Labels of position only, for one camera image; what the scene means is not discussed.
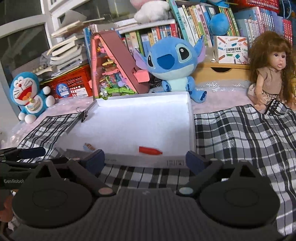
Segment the stack of books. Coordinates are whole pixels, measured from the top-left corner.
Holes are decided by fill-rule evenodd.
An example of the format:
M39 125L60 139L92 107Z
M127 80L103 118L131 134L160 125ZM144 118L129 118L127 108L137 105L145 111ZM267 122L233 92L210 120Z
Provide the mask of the stack of books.
M82 63L84 61L82 55L85 53L83 29L91 23L104 19L77 20L53 32L52 38L64 37L65 39L41 55L40 66L35 68L33 73L40 76L49 72L52 77L55 77L64 72L66 68Z

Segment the red basket on shelf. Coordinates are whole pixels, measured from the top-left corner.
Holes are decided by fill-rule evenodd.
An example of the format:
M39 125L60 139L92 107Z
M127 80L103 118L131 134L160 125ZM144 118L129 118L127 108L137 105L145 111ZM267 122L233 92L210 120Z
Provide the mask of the red basket on shelf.
M270 11L274 11L277 14L280 12L280 4L278 0L233 0L232 2L234 4L237 4L238 8L240 9L257 6Z

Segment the wooden drawer box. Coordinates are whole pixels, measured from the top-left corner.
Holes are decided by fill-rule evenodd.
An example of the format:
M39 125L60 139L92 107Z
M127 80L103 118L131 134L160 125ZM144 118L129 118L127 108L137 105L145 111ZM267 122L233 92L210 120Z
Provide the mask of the wooden drawer box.
M198 64L192 73L196 84L221 80L245 81L250 78L248 65L242 64L220 64L217 62L203 62Z

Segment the Stitch plush toy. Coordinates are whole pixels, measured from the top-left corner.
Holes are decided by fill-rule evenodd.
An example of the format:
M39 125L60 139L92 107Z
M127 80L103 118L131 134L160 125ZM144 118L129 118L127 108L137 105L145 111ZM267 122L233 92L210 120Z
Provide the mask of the Stitch plush toy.
M194 102L203 103L207 92L196 89L191 74L204 61L205 53L204 37L195 45L181 38L166 37L156 42L146 57L137 50L133 51L133 57L138 68L162 81L164 92L186 91Z

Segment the red toy carrot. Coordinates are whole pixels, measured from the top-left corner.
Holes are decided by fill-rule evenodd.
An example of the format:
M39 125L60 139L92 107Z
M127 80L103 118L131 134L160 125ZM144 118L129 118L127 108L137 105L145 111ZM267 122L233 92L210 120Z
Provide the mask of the red toy carrot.
M162 155L163 154L163 152L160 151L160 150L157 150L157 149L154 149L154 148L149 148L149 147L143 147L143 146L140 146L138 148L138 151L140 153L143 153L143 154L154 155L154 156L158 156L158 155Z

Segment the blue hair clip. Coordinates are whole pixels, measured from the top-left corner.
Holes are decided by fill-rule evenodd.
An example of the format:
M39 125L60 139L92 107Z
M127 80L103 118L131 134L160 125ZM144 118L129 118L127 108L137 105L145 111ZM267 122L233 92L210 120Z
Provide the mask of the blue hair clip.
M85 143L84 145L83 145L83 149L85 150L85 151L88 151L88 152L93 152L93 151L95 151L96 149L95 149L95 147L93 147L91 144L89 144L89 143Z

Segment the blue white plush toy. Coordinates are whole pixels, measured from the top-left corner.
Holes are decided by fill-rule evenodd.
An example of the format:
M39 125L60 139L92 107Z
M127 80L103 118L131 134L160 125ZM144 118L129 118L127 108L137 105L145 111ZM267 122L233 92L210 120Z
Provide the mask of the blue white plush toy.
M219 0L209 0L209 1L204 1L204 0L197 0L197 1L193 1L196 3L207 3L207 4L211 4L214 6L218 6L218 7L223 7L223 8L228 8L229 4L227 3L227 1L219 1ZM213 18L211 18L210 20L210 30L212 32L212 34L214 36L225 36L230 24L228 21L227 16L224 13L219 13L216 14Z

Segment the white pencil pattern box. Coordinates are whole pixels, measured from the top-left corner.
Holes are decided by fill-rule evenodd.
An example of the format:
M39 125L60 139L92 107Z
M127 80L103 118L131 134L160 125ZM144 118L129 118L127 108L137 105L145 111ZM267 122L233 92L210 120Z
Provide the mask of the white pencil pattern box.
M219 64L248 64L248 39L237 36L215 36L214 54Z

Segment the red plastic crate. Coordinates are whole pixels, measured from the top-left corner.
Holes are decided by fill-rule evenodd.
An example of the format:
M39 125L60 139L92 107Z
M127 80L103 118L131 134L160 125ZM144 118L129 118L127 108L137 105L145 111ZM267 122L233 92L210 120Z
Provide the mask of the red plastic crate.
M40 86L50 87L50 94L55 97L55 99L90 97L92 96L92 88L89 85L90 82L90 66L86 64L59 77L44 80L40 82Z

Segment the binder clip on box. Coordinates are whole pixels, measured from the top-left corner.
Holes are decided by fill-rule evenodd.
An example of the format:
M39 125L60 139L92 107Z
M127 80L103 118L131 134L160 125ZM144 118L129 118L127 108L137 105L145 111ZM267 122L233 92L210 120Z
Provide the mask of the binder clip on box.
M82 110L81 108L77 107L75 109L75 111L79 114L78 117L81 120L81 122L85 121L86 118L88 117L89 108L86 108L85 110Z

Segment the brown haired doll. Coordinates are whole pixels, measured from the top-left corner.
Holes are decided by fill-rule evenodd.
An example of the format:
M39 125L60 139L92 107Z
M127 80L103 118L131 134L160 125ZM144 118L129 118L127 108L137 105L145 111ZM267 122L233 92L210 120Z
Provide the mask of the brown haired doll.
M257 37L248 56L250 82L247 95L257 111L273 101L281 101L295 110L295 58L290 42L275 32L264 32Z

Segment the Doraemon plush toy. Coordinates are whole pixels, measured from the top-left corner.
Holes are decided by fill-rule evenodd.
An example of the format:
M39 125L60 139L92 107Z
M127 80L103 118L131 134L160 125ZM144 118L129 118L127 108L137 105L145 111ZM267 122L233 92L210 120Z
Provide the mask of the Doraemon plush toy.
M18 106L22 107L18 115L20 121L33 123L47 108L55 104L55 97L48 86L40 88L36 74L22 72L17 75L10 87L10 97Z

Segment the pink triangular diorama house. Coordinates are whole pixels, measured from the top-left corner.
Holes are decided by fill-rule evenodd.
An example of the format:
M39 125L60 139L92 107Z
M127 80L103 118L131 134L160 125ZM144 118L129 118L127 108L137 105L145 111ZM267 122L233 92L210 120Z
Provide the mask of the pink triangular diorama house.
M149 73L136 66L136 61L117 32L95 33L90 43L94 99L149 92Z

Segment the row of books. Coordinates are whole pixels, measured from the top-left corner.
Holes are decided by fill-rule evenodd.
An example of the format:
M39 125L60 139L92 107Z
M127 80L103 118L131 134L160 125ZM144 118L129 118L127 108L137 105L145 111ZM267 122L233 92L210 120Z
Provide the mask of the row of books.
M204 37L206 47L214 47L214 35L210 30L210 20L216 14L224 13L230 27L225 36L246 37L248 46L256 37L266 31L274 31L292 40L295 23L284 19L274 11L257 6L245 8L237 13L228 8L193 1L167 1L173 15L172 19L140 24L134 17L115 24L115 30L129 49L147 56L150 48L161 39L177 37L196 44Z

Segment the black white plaid cloth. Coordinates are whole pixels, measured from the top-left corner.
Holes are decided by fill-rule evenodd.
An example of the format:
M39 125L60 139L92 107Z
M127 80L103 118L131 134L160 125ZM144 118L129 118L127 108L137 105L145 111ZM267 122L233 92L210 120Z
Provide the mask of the black white plaid cloth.
M265 113L237 106L194 117L197 146L220 160L221 180L196 197L137 186L96 197L52 162L51 178L32 173L13 200L13 240L295 240L295 112L273 101ZM33 188L67 190L65 204L34 204Z

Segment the white shallow cardboard box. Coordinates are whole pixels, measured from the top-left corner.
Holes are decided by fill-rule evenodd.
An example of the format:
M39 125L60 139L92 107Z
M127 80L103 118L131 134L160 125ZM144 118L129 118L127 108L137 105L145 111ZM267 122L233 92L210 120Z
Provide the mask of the white shallow cardboard box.
M75 121L55 144L85 151L91 144L112 165L149 168L185 168L185 156L196 147L193 108L186 92L150 93L97 99L88 107L85 121ZM140 146L163 152L140 153Z

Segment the white pink plush toy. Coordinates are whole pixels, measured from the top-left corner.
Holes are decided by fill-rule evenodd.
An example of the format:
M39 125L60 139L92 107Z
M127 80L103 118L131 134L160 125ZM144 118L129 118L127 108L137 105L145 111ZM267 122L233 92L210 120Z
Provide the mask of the white pink plush toy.
M134 19L140 24L173 18L167 1L130 0L130 3L137 10Z

